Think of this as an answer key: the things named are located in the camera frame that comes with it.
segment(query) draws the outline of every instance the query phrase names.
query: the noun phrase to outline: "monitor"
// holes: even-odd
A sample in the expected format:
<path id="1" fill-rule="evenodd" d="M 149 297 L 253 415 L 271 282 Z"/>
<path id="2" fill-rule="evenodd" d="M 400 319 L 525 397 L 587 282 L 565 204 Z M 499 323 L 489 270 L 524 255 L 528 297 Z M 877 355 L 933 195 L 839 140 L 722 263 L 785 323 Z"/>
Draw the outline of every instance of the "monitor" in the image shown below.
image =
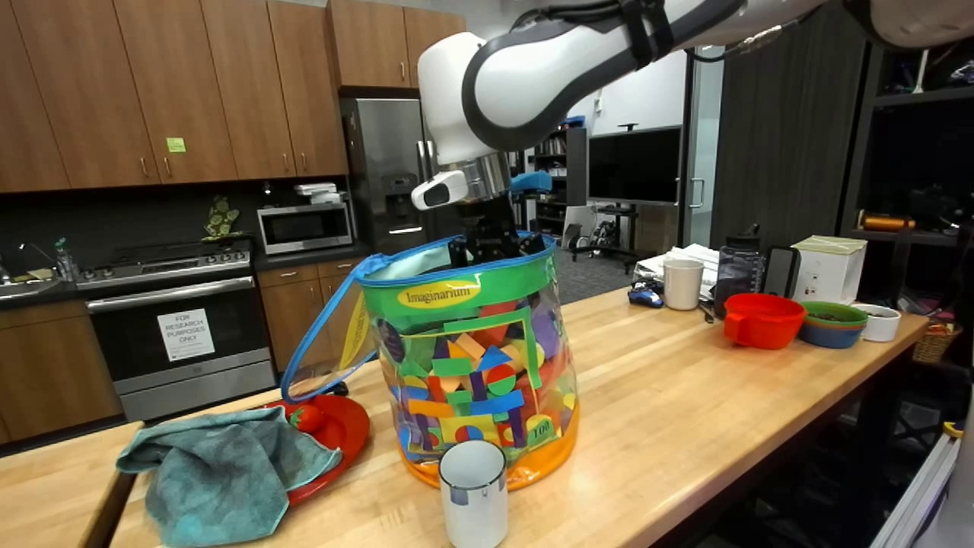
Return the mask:
<path id="1" fill-rule="evenodd" d="M 589 136 L 587 200 L 676 204 L 680 129 Z"/>

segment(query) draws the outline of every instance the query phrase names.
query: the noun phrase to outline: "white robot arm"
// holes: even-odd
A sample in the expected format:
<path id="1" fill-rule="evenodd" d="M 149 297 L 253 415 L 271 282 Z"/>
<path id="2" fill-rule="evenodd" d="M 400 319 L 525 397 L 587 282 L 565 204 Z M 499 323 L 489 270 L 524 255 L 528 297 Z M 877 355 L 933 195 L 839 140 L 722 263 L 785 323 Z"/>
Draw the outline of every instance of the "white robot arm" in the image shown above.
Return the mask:
<path id="1" fill-rule="evenodd" d="M 800 22 L 824 0 L 598 0 L 547 5 L 507 33 L 455 33 L 420 56 L 423 118 L 434 140 L 432 184 L 418 211 L 494 200 L 499 172 L 477 162 L 539 143 L 585 95 L 674 48 L 744 45 Z M 842 0 L 893 45 L 937 45 L 974 33 L 971 0 Z"/>

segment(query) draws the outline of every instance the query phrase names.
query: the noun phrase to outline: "red bowl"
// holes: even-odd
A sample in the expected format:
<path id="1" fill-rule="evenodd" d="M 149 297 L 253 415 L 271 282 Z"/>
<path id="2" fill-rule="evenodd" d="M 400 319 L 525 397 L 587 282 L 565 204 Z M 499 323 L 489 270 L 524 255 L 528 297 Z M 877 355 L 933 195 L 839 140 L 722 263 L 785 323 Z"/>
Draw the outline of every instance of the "red bowl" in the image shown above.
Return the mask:
<path id="1" fill-rule="evenodd" d="M 736 348 L 789 348 L 807 311 L 778 297 L 736 294 L 725 301 L 725 334 Z"/>

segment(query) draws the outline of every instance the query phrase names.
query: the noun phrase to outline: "stainless steel refrigerator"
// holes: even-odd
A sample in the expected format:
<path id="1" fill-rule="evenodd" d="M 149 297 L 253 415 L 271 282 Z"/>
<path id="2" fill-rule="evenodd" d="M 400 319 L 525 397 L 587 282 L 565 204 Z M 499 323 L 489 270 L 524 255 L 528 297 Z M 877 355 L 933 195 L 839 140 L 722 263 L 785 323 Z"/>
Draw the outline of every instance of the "stainless steel refrigerator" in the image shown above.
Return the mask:
<path id="1" fill-rule="evenodd" d="M 344 98 L 349 191 L 358 235 L 379 254 L 404 251 L 458 229 L 451 211 L 420 212 L 412 190 L 434 173 L 418 98 Z"/>

